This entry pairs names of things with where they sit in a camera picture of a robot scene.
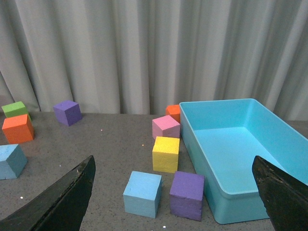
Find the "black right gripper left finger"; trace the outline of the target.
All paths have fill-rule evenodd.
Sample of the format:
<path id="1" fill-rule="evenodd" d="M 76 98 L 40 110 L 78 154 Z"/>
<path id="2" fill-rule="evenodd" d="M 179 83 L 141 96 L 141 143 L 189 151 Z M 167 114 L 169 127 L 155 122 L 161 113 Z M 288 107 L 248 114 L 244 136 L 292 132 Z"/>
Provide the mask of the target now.
<path id="1" fill-rule="evenodd" d="M 78 231 L 96 172 L 92 155 L 0 222 L 2 231 Z"/>

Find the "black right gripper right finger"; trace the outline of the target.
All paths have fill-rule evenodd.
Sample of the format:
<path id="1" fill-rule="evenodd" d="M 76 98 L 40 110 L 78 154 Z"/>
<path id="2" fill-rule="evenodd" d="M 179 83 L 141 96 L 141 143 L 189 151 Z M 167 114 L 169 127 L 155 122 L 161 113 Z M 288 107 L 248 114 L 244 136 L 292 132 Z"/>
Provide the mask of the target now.
<path id="1" fill-rule="evenodd" d="M 259 196 L 276 231 L 308 229 L 308 186 L 261 156 L 252 172 Z"/>

